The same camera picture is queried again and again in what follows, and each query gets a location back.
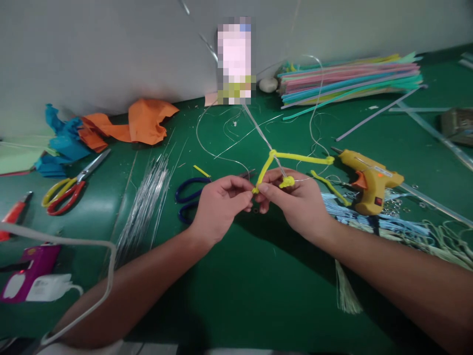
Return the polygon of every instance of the scissors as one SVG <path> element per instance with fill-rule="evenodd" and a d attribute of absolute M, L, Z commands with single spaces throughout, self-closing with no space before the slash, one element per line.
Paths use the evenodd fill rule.
<path fill-rule="evenodd" d="M 254 171 L 255 171 L 255 169 L 251 169 L 250 171 L 241 173 L 238 176 L 241 177 L 241 178 L 245 178 L 247 180 L 250 180 L 255 175 Z M 191 194 L 189 196 L 184 196 L 184 197 L 181 196 L 182 195 L 182 190 L 184 190 L 184 188 L 186 188 L 190 184 L 193 184 L 194 182 L 203 182 L 205 184 L 208 184 L 209 182 L 212 182 L 212 180 L 209 177 L 193 177 L 193 178 L 190 178 L 190 179 L 184 181 L 176 190 L 176 195 L 175 195 L 176 202 L 186 203 L 186 202 L 194 200 L 196 197 L 199 197 L 202 194 L 203 188 L 200 189 L 197 192 L 194 192 L 193 194 Z M 189 202 L 189 203 L 185 204 L 179 210 L 179 212 L 177 214 L 177 217 L 179 218 L 179 220 L 182 223 L 191 224 L 193 219 L 185 217 L 184 213 L 187 210 L 190 210 L 194 207 L 197 207 L 198 204 L 199 204 L 198 200 L 197 201 L 192 201 L 192 202 Z"/>
<path fill-rule="evenodd" d="M 92 163 L 87 165 L 84 170 L 80 172 L 79 175 L 74 178 L 64 179 L 49 189 L 46 195 L 44 195 L 43 201 L 41 203 L 43 207 L 47 208 L 48 215 L 63 214 L 64 212 L 68 211 L 72 207 L 72 205 L 74 205 L 75 201 L 80 195 L 80 192 L 85 187 L 84 179 L 89 176 L 90 173 L 94 171 L 97 166 L 100 165 L 100 163 L 106 158 L 109 153 L 110 149 L 107 149 L 105 152 L 99 155 Z M 56 194 L 53 199 L 51 199 L 54 193 L 61 186 L 63 186 L 63 188 Z M 72 197 L 70 198 L 69 202 L 57 211 L 56 207 L 65 199 L 67 199 L 70 195 L 72 195 Z"/>

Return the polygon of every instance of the hot glue gun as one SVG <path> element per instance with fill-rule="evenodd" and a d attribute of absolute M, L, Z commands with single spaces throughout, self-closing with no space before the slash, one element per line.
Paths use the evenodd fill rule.
<path fill-rule="evenodd" d="M 399 186 L 404 176 L 386 169 L 374 160 L 348 149 L 340 150 L 332 147 L 339 154 L 341 162 L 356 171 L 358 180 L 351 185 L 361 189 L 363 197 L 355 205 L 355 210 L 363 215 L 380 214 L 383 210 L 384 189 Z"/>

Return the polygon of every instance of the orange trigger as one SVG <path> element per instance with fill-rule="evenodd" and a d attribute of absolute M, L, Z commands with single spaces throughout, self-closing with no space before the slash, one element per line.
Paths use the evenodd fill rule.
<path fill-rule="evenodd" d="M 365 179 L 365 176 L 363 175 L 363 173 L 361 171 L 357 171 L 356 172 L 358 174 L 358 180 L 356 180 L 354 183 L 352 183 L 351 185 L 353 187 L 358 187 L 360 189 L 363 189 L 363 190 L 367 190 L 368 189 L 368 185 L 366 184 L 366 179 Z"/>

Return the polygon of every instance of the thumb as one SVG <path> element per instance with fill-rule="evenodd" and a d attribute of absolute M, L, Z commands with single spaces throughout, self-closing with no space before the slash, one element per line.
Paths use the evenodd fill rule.
<path fill-rule="evenodd" d="M 279 187 L 265 182 L 260 183 L 258 190 L 271 202 L 277 204 L 281 209 L 284 209 L 290 203 L 292 196 L 282 191 Z"/>
<path fill-rule="evenodd" d="M 251 202 L 252 198 L 253 193 L 251 191 L 245 191 L 236 195 L 235 197 L 232 197 L 230 199 L 230 202 L 233 212 L 237 214 L 243 211 L 245 208 L 248 207 L 248 204 Z"/>

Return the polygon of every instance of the blue paper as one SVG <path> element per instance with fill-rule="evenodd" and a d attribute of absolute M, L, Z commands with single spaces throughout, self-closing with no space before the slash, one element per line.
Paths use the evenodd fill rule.
<path fill-rule="evenodd" d="M 56 133 L 56 137 L 49 141 L 49 145 L 61 156 L 45 154 L 35 164 L 36 170 L 47 178 L 65 178 L 66 174 L 61 164 L 71 164 L 91 153 L 79 137 L 78 129 L 82 126 L 82 120 L 75 117 L 63 122 L 58 118 L 58 112 L 51 104 L 46 105 L 46 122 Z"/>
<path fill-rule="evenodd" d="M 46 104 L 46 123 L 51 127 L 54 133 L 58 134 L 64 127 L 64 122 L 58 118 L 59 110 L 52 104 Z"/>
<path fill-rule="evenodd" d="M 71 161 L 80 160 L 90 154 L 82 142 L 70 136 L 55 137 L 49 141 L 49 145 Z"/>

